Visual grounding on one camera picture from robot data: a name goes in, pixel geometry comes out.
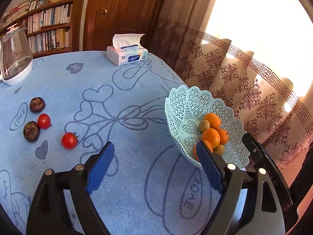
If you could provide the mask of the white tissue box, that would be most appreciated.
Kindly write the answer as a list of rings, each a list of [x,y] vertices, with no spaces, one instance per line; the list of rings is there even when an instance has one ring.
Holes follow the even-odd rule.
[[[107,47],[108,60],[116,66],[145,60],[148,50],[140,43],[143,36],[144,34],[137,33],[115,34],[112,46]]]

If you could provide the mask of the brown wooden door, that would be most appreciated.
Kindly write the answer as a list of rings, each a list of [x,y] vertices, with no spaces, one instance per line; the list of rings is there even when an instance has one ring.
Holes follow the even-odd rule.
[[[106,50],[115,34],[142,33],[148,48],[165,0],[87,0],[83,50]]]

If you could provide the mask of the red cherry tomato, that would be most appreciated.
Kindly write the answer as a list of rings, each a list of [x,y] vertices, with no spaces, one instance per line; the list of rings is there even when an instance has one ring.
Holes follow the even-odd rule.
[[[37,124],[41,129],[48,129],[51,126],[51,119],[47,114],[40,114]]]
[[[63,135],[61,144],[65,149],[72,150],[78,144],[77,136],[73,132],[67,132]]]

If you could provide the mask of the orange mandarin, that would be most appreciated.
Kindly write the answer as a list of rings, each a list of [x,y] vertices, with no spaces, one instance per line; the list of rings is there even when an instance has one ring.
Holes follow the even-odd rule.
[[[214,128],[209,128],[202,133],[202,140],[207,140],[215,148],[220,145],[220,134]]]
[[[214,113],[208,113],[204,116],[204,120],[207,120],[210,123],[210,127],[218,129],[221,126],[221,119]]]
[[[217,129],[219,135],[220,135],[220,144],[221,145],[226,145],[226,143],[229,140],[229,133],[222,128]]]
[[[200,141],[196,142],[195,145],[192,147],[192,154],[193,154],[193,157],[195,158],[196,161],[199,161],[197,153],[196,153],[196,147],[197,147],[197,144],[199,142]],[[212,146],[211,142],[208,140],[205,140],[205,139],[203,140],[203,142],[209,148],[209,150],[213,153],[213,146]]]

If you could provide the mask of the dark water chestnut far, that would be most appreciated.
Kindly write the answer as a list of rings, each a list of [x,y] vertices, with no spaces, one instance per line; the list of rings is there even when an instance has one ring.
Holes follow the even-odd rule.
[[[35,97],[30,101],[30,111],[33,113],[40,113],[44,110],[46,104],[42,97]]]

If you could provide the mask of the beige patterned curtain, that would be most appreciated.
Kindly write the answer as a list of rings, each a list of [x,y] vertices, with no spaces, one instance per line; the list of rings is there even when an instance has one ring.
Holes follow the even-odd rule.
[[[214,0],[165,0],[150,51],[188,85],[231,107],[244,130],[262,143],[288,183],[312,142],[312,96],[301,101],[253,53],[205,32]]]

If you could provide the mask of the dark water chestnut near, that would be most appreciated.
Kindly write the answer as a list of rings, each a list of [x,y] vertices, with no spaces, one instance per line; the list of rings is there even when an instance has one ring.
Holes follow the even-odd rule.
[[[23,136],[28,142],[36,142],[40,136],[40,127],[37,122],[29,121],[23,129]]]

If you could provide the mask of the wooden bookshelf with books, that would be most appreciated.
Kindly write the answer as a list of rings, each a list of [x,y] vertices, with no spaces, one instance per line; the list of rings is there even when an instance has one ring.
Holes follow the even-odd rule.
[[[79,51],[83,0],[49,3],[1,28],[4,36],[11,28],[24,26],[34,58]]]

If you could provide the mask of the light blue lattice basket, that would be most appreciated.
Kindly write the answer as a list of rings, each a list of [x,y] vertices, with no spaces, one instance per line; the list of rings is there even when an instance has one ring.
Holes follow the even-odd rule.
[[[214,113],[221,119],[221,128],[229,133],[226,152],[222,158],[242,169],[249,163],[250,152],[242,142],[246,133],[243,123],[235,118],[232,108],[220,98],[213,98],[211,92],[193,86],[181,85],[172,88],[165,98],[165,117],[169,133],[180,153],[195,167],[202,165],[195,160],[192,147],[201,139],[198,125],[204,116]]]

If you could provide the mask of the dark water chestnut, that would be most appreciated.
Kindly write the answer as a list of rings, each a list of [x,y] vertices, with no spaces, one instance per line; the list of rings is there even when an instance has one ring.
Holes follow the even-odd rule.
[[[30,101],[30,111],[33,113],[40,113],[44,110],[46,104],[42,97],[35,97]]]
[[[37,122],[29,121],[23,129],[23,136],[28,142],[36,142],[40,136],[40,127]]]

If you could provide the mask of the tan longan fruit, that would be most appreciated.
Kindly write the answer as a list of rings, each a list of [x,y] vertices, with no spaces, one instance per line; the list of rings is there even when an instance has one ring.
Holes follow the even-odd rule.
[[[199,125],[198,125],[198,130],[203,133],[205,132],[206,130],[210,129],[211,128],[211,125],[210,125],[210,122],[208,120],[202,120]]]
[[[225,146],[220,144],[220,145],[218,145],[217,147],[214,148],[213,153],[218,154],[220,156],[223,156],[225,151],[226,151]]]

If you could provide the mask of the blue patterned tablecloth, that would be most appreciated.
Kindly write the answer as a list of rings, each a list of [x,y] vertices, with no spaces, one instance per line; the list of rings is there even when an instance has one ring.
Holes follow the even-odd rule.
[[[180,77],[152,54],[117,67],[104,52],[38,58],[20,83],[1,84],[1,205],[26,231],[30,205],[46,169],[67,171],[106,142],[115,155],[91,199],[112,234],[200,234],[220,195],[205,173],[182,156],[168,131],[164,105]],[[42,97],[45,108],[30,111]],[[23,129],[51,119],[36,142]],[[72,150],[61,144],[73,132]]]

